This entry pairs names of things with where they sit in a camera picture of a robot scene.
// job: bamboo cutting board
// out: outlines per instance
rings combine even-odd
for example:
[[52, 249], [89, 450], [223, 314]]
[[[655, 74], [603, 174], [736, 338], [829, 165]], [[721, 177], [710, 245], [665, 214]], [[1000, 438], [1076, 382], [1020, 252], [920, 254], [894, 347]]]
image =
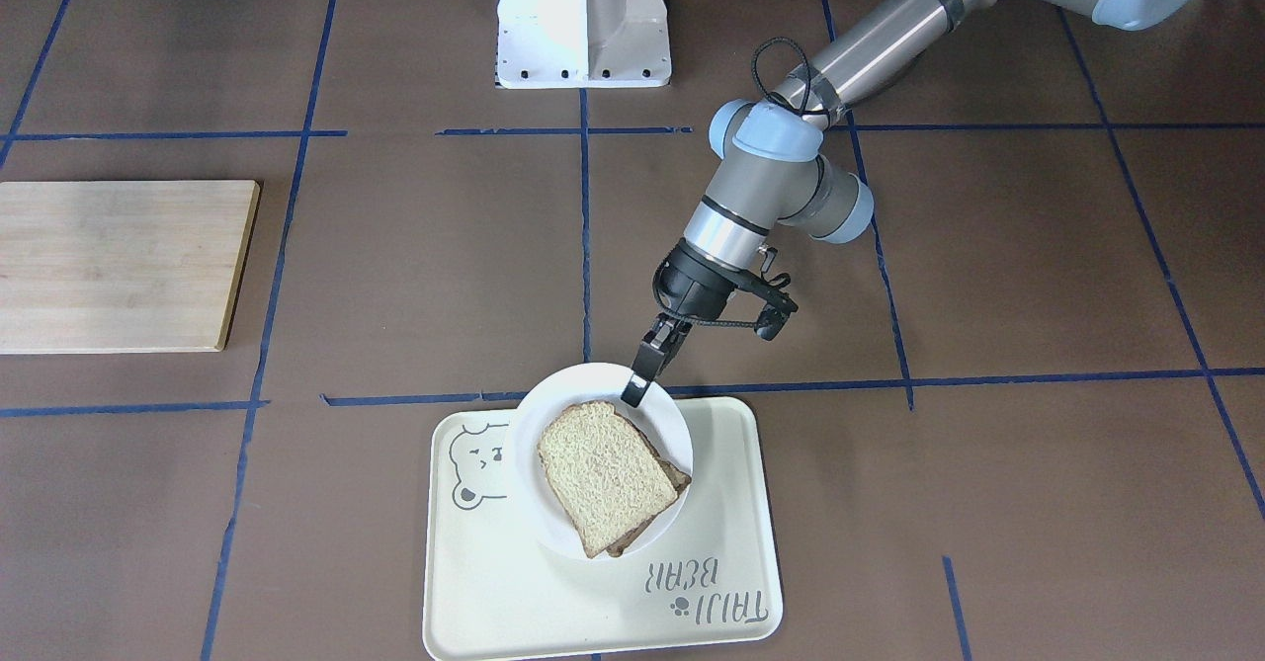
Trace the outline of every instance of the bamboo cutting board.
[[0, 354], [216, 351], [259, 187], [0, 183]]

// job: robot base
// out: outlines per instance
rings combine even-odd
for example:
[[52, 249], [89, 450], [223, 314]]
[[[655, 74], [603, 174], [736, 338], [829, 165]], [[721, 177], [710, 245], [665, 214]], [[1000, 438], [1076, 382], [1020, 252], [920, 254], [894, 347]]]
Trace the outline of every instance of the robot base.
[[658, 88], [672, 76], [663, 0], [500, 0], [502, 88]]

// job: cream plastic tray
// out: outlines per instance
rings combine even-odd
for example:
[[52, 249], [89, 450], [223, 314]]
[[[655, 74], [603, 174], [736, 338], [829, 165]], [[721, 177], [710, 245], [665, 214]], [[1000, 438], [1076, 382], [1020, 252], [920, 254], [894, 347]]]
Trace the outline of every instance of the cream plastic tray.
[[694, 449], [681, 516], [645, 550], [569, 560], [536, 542], [501, 480], [511, 409], [435, 428], [421, 612], [440, 661], [540, 658], [756, 641], [782, 623], [782, 580], [755, 417], [678, 401]]

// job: bear illustration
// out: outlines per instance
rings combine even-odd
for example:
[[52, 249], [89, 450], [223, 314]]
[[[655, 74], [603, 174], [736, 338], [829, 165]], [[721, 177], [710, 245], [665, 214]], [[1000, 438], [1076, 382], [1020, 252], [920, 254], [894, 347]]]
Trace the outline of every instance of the bear illustration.
[[448, 458], [457, 471], [453, 503], [462, 511], [473, 511], [483, 499], [505, 498], [501, 480], [501, 445], [509, 423], [487, 423], [478, 431], [462, 426], [448, 446]]

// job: slice of bread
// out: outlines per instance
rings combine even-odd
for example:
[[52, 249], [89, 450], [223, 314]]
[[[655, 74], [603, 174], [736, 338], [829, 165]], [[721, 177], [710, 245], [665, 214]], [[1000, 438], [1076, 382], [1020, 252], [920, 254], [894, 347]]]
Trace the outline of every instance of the slice of bread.
[[619, 557], [689, 484], [610, 401], [568, 406], [536, 454], [589, 559]]

